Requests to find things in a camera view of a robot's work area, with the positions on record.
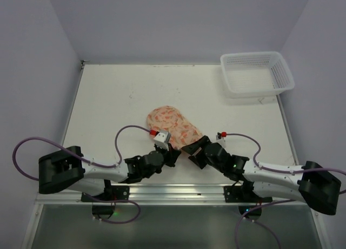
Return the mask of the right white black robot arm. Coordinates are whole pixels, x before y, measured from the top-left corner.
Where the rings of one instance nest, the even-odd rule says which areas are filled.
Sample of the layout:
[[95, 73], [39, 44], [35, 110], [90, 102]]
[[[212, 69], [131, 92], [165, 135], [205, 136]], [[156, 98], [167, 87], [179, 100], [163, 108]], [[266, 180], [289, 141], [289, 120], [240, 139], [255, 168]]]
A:
[[282, 166], [258, 162], [244, 156], [231, 155], [218, 142], [203, 136], [182, 147], [199, 168], [209, 165], [234, 182], [242, 182], [238, 194], [243, 201], [282, 198], [306, 203], [326, 215], [335, 215], [341, 181], [334, 169], [323, 168], [313, 161], [305, 165]]

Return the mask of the floral mesh laundry bag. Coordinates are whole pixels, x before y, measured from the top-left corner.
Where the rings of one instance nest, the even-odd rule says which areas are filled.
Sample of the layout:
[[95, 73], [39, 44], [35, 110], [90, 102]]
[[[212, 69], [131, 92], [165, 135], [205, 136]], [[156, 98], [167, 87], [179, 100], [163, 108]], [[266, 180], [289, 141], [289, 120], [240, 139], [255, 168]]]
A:
[[169, 143], [178, 150], [203, 137], [201, 131], [172, 106], [152, 110], [147, 116], [147, 125], [152, 130], [169, 132]]

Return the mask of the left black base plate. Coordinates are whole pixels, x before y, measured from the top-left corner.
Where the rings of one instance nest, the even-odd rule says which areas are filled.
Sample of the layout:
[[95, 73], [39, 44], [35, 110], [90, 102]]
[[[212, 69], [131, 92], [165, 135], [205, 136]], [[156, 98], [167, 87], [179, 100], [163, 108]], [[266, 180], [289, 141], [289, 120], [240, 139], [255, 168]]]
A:
[[88, 196], [85, 193], [81, 196], [81, 202], [112, 202], [115, 200], [128, 200], [130, 187], [127, 185], [106, 187], [100, 195]]

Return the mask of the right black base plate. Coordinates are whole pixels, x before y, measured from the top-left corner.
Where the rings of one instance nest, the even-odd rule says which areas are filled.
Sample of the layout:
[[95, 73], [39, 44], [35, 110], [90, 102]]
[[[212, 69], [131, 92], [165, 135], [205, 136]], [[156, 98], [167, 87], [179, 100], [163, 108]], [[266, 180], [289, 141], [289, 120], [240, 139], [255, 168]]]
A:
[[259, 202], [272, 202], [272, 197], [261, 197], [254, 193], [254, 183], [239, 181], [230, 186], [223, 187], [224, 199], [227, 203], [259, 203]]

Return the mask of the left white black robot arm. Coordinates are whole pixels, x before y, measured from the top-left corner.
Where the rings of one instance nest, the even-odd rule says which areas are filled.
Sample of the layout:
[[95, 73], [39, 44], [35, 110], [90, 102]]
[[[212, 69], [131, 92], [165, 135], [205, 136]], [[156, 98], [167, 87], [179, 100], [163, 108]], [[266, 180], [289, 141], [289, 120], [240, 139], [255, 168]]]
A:
[[112, 196], [110, 183], [135, 184], [162, 172], [163, 166], [175, 167], [181, 154], [172, 145], [169, 149], [154, 145], [146, 155], [127, 158], [119, 166], [104, 168], [85, 158], [79, 146], [45, 155], [38, 161], [39, 193], [54, 194], [66, 189], [86, 193], [99, 201]]

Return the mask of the aluminium mounting rail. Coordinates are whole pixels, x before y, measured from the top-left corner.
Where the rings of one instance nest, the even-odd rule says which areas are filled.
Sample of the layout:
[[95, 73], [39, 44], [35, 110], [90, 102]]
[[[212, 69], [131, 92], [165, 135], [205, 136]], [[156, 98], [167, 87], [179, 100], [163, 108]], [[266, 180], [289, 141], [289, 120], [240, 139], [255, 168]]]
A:
[[[128, 200], [134, 201], [139, 205], [258, 205], [259, 203], [227, 203], [224, 199], [224, 186], [226, 184], [133, 184], [130, 187], [130, 195]], [[281, 198], [277, 195], [278, 188], [273, 190], [273, 201], [284, 201], [291, 199], [293, 203], [302, 204], [302, 198], [298, 198], [299, 192], [290, 191], [292, 198]], [[79, 205], [81, 202], [82, 193], [76, 191], [65, 190], [55, 194], [43, 195], [38, 194], [35, 199], [35, 204], [41, 205]]]

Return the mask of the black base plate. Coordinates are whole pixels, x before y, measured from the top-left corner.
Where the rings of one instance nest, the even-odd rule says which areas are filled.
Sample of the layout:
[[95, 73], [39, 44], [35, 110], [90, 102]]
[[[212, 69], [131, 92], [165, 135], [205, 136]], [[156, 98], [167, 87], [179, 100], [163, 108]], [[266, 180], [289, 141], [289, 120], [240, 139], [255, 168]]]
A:
[[224, 199], [227, 203], [259, 203], [259, 202], [272, 202], [272, 197], [261, 197], [254, 193], [254, 183], [239, 181], [230, 186], [223, 187]]
[[81, 202], [112, 202], [115, 200], [128, 200], [130, 187], [127, 185], [106, 187], [100, 195], [88, 196], [85, 193], [81, 196]]

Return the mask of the white plastic basket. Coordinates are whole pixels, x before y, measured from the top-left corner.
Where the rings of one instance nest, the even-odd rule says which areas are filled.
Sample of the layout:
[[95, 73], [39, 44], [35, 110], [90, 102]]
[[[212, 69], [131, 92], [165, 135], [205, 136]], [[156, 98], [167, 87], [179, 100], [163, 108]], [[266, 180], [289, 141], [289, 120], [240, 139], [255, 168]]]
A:
[[295, 87], [285, 59], [275, 51], [224, 54], [220, 63], [231, 98], [275, 96]]

